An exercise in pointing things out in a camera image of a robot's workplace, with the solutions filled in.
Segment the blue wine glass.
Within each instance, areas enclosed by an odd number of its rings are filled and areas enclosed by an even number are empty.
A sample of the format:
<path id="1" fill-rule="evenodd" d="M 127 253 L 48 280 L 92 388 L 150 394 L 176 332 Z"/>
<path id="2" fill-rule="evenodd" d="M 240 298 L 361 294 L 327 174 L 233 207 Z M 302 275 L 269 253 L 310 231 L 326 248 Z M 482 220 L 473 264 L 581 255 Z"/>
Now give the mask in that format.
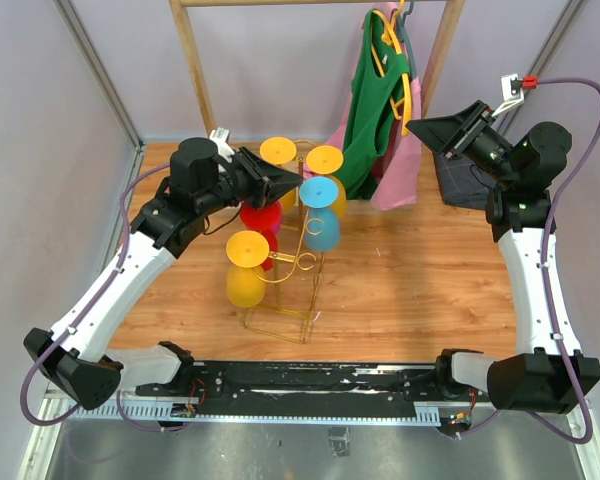
<path id="1" fill-rule="evenodd" d="M 336 183 L 324 176 L 306 180 L 299 189 L 300 200 L 308 208 L 304 242 L 314 252 L 331 251 L 340 242 L 340 223 L 332 209 L 338 194 Z"/>

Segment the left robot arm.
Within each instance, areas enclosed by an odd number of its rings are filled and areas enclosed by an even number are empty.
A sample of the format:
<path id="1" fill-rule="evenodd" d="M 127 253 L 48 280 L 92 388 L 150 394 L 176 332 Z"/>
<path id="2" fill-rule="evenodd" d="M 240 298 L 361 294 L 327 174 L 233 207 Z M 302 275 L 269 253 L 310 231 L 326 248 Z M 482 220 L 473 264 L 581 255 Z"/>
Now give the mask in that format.
<path id="1" fill-rule="evenodd" d="M 35 370 L 85 410 L 142 385 L 187 393 L 194 383 L 188 351 L 168 341 L 114 351 L 111 338 L 148 287 L 205 233 L 209 216 L 228 207 L 263 209 L 301 181 L 218 135 L 182 141 L 154 197 L 125 221 L 116 258 L 50 329 L 34 328 L 25 337 Z"/>

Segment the red wine glass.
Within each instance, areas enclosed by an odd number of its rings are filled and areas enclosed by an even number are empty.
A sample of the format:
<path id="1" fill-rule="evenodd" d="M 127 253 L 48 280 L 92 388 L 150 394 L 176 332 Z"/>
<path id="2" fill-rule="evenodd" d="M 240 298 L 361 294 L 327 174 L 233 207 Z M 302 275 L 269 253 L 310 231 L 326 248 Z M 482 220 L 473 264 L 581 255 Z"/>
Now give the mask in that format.
<path id="1" fill-rule="evenodd" d="M 239 217 L 247 229 L 264 236 L 271 252 L 278 251 L 278 232 L 283 218 L 282 207 L 278 202 L 260 210 L 246 205 L 241 209 Z"/>

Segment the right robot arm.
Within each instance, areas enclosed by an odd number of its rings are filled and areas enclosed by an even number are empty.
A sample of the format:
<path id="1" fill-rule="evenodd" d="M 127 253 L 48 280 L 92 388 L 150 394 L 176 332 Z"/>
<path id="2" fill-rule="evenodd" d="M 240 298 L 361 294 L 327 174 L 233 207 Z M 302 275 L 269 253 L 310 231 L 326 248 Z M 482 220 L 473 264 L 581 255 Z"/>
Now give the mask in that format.
<path id="1" fill-rule="evenodd" d="M 481 101 L 450 116 L 411 120 L 408 130 L 446 159 L 460 157 L 490 175 L 486 221 L 504 258 L 516 315 L 513 356 L 445 349 L 436 360 L 435 392 L 454 400 L 473 387 L 499 410 L 567 414 L 600 380 L 600 362 L 583 354 L 571 327 L 556 266 L 555 199 L 549 187 L 565 169 L 571 134 L 541 122 L 509 143 Z"/>

